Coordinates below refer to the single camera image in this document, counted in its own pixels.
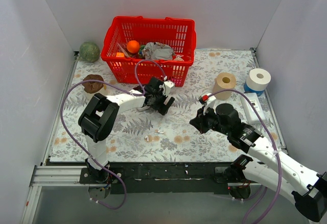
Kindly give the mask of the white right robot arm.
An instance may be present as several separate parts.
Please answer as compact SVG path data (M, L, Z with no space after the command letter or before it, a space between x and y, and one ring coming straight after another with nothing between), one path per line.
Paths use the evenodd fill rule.
M256 128L241 122L231 104L215 109L202 107L190 120L200 133L213 130L227 136L227 140L244 152L231 169L237 182L246 179L276 190L293 203L307 219L320 222L326 213L326 173L319 174L284 152L278 152Z

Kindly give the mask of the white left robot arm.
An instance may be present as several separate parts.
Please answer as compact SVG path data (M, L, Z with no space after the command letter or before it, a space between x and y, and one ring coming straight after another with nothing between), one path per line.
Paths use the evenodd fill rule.
M78 125L85 135L87 150L86 159L88 174L97 182L104 183L109 176L106 153L106 138L111 133L116 117L128 110L150 107L165 115L174 102L169 97L175 86L172 81L161 81L152 77L143 88L137 86L128 93L104 96L96 93L82 112Z

